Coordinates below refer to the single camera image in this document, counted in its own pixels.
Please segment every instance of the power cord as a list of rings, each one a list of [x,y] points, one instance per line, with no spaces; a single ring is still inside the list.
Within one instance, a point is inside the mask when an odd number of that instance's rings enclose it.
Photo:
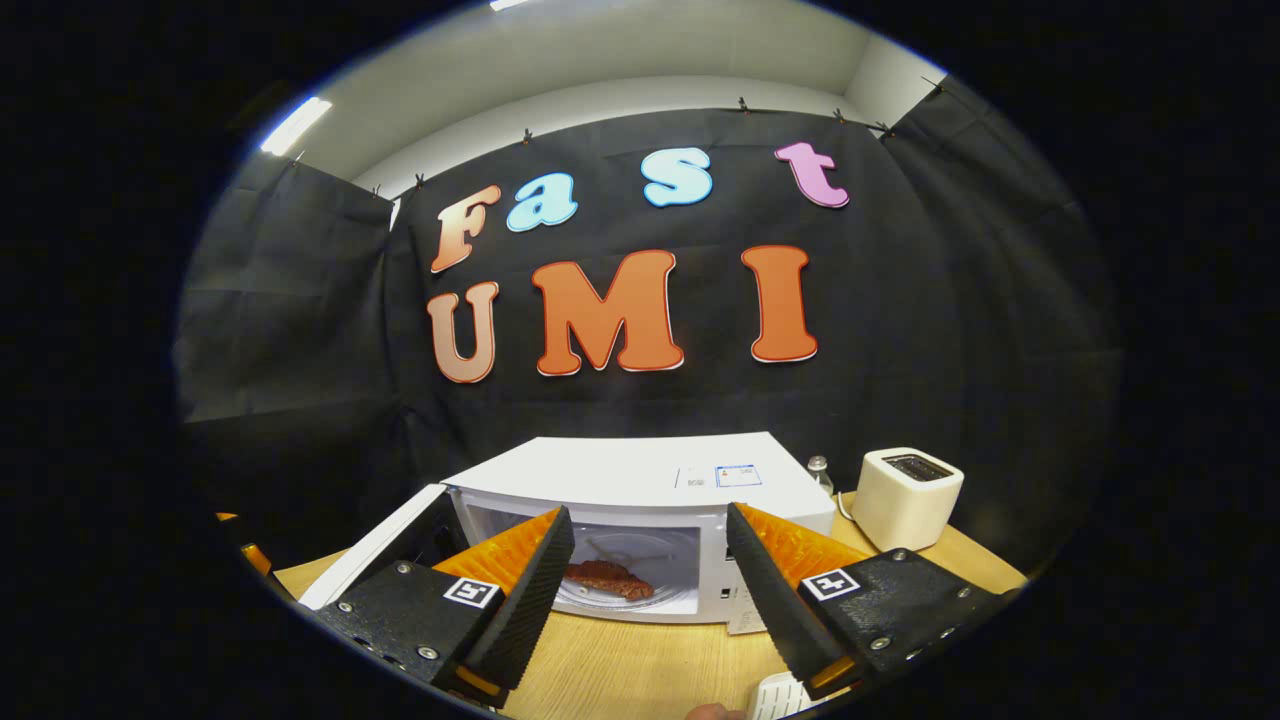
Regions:
[[[852,523],[854,519],[850,518],[849,512],[845,511],[845,501],[841,497],[842,495],[845,495],[845,493],[844,492],[837,492],[836,493],[836,509],[840,510],[840,514],[845,516],[845,520],[849,520],[850,523]]]

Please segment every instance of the ceiling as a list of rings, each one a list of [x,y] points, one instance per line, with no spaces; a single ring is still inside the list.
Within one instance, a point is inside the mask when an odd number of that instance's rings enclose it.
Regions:
[[[869,32],[796,0],[488,3],[407,36],[317,95],[307,164],[352,179],[422,137],[577,85],[723,76],[844,95]]]

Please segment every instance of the meat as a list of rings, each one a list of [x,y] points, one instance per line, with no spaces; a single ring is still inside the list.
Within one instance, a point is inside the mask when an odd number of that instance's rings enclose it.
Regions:
[[[653,585],[632,575],[622,565],[607,560],[570,565],[564,570],[564,578],[589,588],[618,593],[628,601],[653,597]]]

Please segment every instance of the hand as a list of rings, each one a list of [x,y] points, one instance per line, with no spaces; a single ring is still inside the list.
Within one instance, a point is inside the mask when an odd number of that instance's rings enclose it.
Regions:
[[[746,712],[741,710],[724,710],[721,703],[699,705],[685,715],[685,720],[746,720]]]

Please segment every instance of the clip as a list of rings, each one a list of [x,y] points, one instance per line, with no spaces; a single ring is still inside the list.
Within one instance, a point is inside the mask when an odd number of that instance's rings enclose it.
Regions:
[[[947,91],[947,88],[942,87],[941,85],[933,82],[932,79],[929,79],[929,78],[927,78],[924,76],[920,76],[920,79],[923,79],[924,82],[927,82],[927,83],[929,83],[929,85],[933,86],[933,90],[931,90],[929,94],[925,96],[927,99],[928,97],[937,97],[938,95],[941,95],[941,94],[943,94],[943,92]]]

